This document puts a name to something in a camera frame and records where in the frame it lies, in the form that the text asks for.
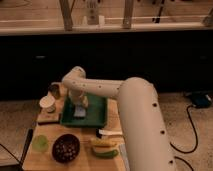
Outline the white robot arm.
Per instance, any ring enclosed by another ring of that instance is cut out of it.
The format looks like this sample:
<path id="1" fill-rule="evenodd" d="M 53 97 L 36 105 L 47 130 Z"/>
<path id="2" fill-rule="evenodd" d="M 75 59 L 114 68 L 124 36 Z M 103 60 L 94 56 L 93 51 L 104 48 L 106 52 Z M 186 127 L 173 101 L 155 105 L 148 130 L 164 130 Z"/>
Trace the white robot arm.
<path id="1" fill-rule="evenodd" d="M 177 171 L 152 83 L 140 77 L 88 79 L 85 70 L 76 66 L 62 78 L 62 84 L 77 101 L 82 101 L 84 93 L 117 101 L 130 171 Z"/>

